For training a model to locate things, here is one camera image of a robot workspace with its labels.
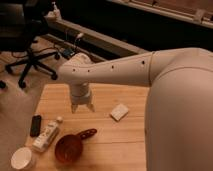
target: chair base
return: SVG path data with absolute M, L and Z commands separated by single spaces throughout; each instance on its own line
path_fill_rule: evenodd
M 46 71 L 48 71 L 50 74 L 51 74 L 51 79 L 53 80 L 56 80 L 57 79 L 57 74 L 56 72 L 51 69 L 50 67 L 48 67 L 47 65 L 41 63 L 39 60 L 41 59 L 44 59 L 44 58 L 47 58 L 47 57 L 50 57 L 52 55 L 55 56 L 55 59 L 59 59 L 60 56 L 58 54 L 58 52 L 51 52 L 51 53 L 47 53 L 47 54 L 42 54 L 42 55 L 39 55 L 39 56 L 35 56 L 32 52 L 31 49 L 28 49 L 27 50 L 27 54 L 28 54 L 28 58 L 27 59 L 22 59 L 18 62 L 14 62 L 12 64 L 8 64 L 5 66 L 5 69 L 6 71 L 9 73 L 9 74 L 12 74 L 13 71 L 11 69 L 11 67 L 15 67 L 15 66 L 18 66 L 18 65 L 23 65 L 23 64 L 26 64 L 20 78 L 19 78 L 19 81 L 18 81 L 18 85 L 20 88 L 25 88 L 26 87 L 26 83 L 24 82 L 24 79 L 25 77 L 27 76 L 30 68 L 33 66 L 37 71 L 38 68 L 42 68 L 42 69 L 45 69 Z

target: brown bowl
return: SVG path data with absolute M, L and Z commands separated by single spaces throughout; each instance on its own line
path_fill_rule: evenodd
M 83 151 L 82 140 L 93 136 L 96 129 L 88 129 L 77 135 L 69 134 L 63 136 L 56 144 L 55 157 L 62 164 L 71 164 L 76 161 Z

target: chair wheel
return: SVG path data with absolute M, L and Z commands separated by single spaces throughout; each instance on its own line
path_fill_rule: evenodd
M 26 83 L 25 82 L 19 82 L 18 83 L 20 88 L 25 88 L 26 87 Z
M 60 59 L 60 55 L 58 53 L 55 54 L 55 59 L 59 60 Z
M 5 70 L 9 73 L 9 74 L 12 74 L 13 73 L 13 70 L 9 67 L 9 66 L 5 66 Z
M 58 78 L 58 75 L 57 75 L 57 74 L 51 75 L 51 79 L 52 79 L 52 80 L 57 80 L 57 78 Z
M 6 87 L 6 83 L 3 81 L 0 81 L 0 88 L 4 89 Z

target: floor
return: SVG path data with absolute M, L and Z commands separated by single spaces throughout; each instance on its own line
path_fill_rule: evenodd
M 34 50 L 53 46 L 51 42 L 42 38 L 38 40 L 39 43 L 33 45 Z M 23 56 L 24 54 L 15 53 L 14 55 Z M 11 53 L 0 54 L 0 79 L 7 84 L 5 90 L 0 90 L 0 170 L 2 171 L 13 171 L 10 166 L 11 156 L 17 148 L 24 145 L 29 133 L 31 117 L 35 112 L 44 85 L 58 82 L 32 69 L 26 78 L 27 87 L 24 90 L 20 89 L 17 81 L 24 66 L 14 68 L 13 75 L 4 71 L 5 62 L 11 63 L 16 60 Z M 44 63 L 57 71 L 65 61 L 64 58 L 58 61 L 48 58 L 44 60 Z

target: desk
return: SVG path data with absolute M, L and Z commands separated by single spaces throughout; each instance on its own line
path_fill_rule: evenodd
M 148 88 L 91 84 L 95 113 L 80 106 L 71 113 L 69 88 L 65 84 L 48 84 L 44 87 L 36 114 L 43 117 L 41 130 L 57 116 L 64 121 L 60 133 L 50 147 L 38 155 L 33 171 L 146 171 L 144 144 L 144 106 Z M 115 122 L 110 111 L 119 103 L 129 108 L 129 113 Z M 96 128 L 97 134 L 83 141 L 82 156 L 71 166 L 61 166 L 54 156 L 56 142 L 65 134 L 76 134 Z M 26 146 L 31 147 L 28 137 Z

